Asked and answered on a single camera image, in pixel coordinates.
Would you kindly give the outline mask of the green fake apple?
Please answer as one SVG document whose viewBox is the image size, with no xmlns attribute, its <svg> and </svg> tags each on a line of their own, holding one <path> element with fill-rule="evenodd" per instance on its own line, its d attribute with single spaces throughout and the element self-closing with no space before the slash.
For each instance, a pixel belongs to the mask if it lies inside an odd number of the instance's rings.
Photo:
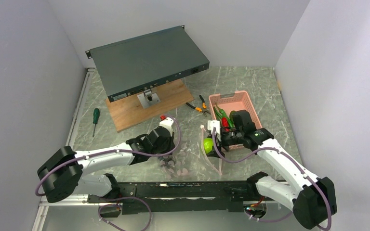
<svg viewBox="0 0 370 231">
<path fill-rule="evenodd" d="M 212 138 L 205 138 L 203 140 L 203 150 L 206 156 L 208 156 L 213 150 L 213 139 Z"/>
</svg>

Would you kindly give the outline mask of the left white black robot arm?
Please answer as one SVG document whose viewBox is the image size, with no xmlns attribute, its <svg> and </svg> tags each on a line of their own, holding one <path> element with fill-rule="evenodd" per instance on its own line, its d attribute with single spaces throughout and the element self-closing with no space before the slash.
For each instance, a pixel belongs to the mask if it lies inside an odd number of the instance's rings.
<svg viewBox="0 0 370 231">
<path fill-rule="evenodd" d="M 49 203 L 56 203 L 83 191 L 113 202 L 119 196 L 117 180 L 112 174 L 95 176 L 94 172 L 171 155 L 179 147 L 181 138 L 181 134 L 176 135 L 170 129 L 158 126 L 148 134 L 109 148 L 73 151 L 71 146 L 61 147 L 38 168 L 40 181 L 35 195 L 46 197 Z"/>
</svg>

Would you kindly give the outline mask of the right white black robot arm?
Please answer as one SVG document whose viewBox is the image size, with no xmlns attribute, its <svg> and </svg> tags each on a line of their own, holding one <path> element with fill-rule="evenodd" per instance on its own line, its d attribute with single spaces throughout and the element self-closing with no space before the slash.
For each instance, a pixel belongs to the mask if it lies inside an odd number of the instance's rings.
<svg viewBox="0 0 370 231">
<path fill-rule="evenodd" d="M 264 172 L 247 179 L 246 193 L 252 200 L 269 197 L 288 208 L 296 220 L 306 229 L 318 227 L 329 231 L 332 216 L 337 212 L 335 186 L 328 177 L 320 178 L 302 166 L 280 145 L 265 128 L 257 128 L 246 110 L 234 112 L 233 126 L 224 122 L 207 122 L 211 144 L 204 151 L 209 156 L 228 163 L 224 151 L 233 145 L 243 145 L 251 151 L 246 157 L 257 155 L 269 163 L 287 182 L 283 184 Z"/>
</svg>

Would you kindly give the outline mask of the red fake chili pepper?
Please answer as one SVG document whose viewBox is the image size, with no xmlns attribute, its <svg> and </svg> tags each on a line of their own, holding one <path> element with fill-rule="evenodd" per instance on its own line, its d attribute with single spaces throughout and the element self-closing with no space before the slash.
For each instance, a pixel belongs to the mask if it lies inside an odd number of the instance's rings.
<svg viewBox="0 0 370 231">
<path fill-rule="evenodd" d="M 226 117 L 222 117 L 221 124 L 222 124 L 222 127 L 223 127 L 223 130 L 224 131 L 229 131 L 231 129 L 231 127 L 230 127 L 230 125 L 229 125 L 228 120 L 226 119 Z"/>
</svg>

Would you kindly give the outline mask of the orange fake fruit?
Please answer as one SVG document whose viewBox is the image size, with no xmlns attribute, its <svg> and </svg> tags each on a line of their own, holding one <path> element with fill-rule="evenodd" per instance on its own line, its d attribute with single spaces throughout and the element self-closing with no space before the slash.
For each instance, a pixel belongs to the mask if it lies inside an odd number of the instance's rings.
<svg viewBox="0 0 370 231">
<path fill-rule="evenodd" d="M 235 115 L 235 113 L 236 113 L 236 111 L 235 111 L 235 110 L 233 110 L 233 111 L 231 111 L 231 112 L 229 113 L 229 118 L 230 118 L 230 120 L 232 121 L 232 123 L 234 123 L 234 115 Z"/>
</svg>

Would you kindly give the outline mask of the green fake bean pod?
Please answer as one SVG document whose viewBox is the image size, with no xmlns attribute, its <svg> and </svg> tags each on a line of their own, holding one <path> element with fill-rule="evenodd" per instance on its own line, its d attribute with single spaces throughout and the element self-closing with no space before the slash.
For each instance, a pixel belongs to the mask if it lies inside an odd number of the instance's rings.
<svg viewBox="0 0 370 231">
<path fill-rule="evenodd" d="M 222 121 L 222 115 L 221 115 L 221 113 L 216 109 L 216 107 L 215 106 L 213 106 L 213 111 L 214 111 L 214 113 L 215 113 L 215 118 L 218 120 L 218 121 Z"/>
</svg>

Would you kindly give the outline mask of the clear zip top bag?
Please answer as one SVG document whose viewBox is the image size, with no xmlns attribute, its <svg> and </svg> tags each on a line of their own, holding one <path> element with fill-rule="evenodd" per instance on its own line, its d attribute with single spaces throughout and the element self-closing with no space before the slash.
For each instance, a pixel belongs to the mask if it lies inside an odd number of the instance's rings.
<svg viewBox="0 0 370 231">
<path fill-rule="evenodd" d="M 159 166 L 168 180 L 210 181 L 222 177 L 222 160 L 208 157 L 204 151 L 204 138 L 208 135 L 204 125 L 197 135 L 182 138 L 180 147 L 171 155 L 159 157 Z"/>
</svg>

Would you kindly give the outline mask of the green fake chili pepper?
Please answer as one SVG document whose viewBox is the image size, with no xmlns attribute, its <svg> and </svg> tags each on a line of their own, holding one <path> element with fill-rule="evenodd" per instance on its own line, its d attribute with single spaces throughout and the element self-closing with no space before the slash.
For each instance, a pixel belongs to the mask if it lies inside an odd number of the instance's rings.
<svg viewBox="0 0 370 231">
<path fill-rule="evenodd" d="M 219 113 L 219 117 L 220 118 L 225 118 L 228 121 L 228 124 L 231 124 L 231 119 L 228 117 L 228 115 L 226 114 L 224 109 L 220 108 L 217 103 L 215 104 L 215 106 L 216 106 L 216 109 Z"/>
</svg>

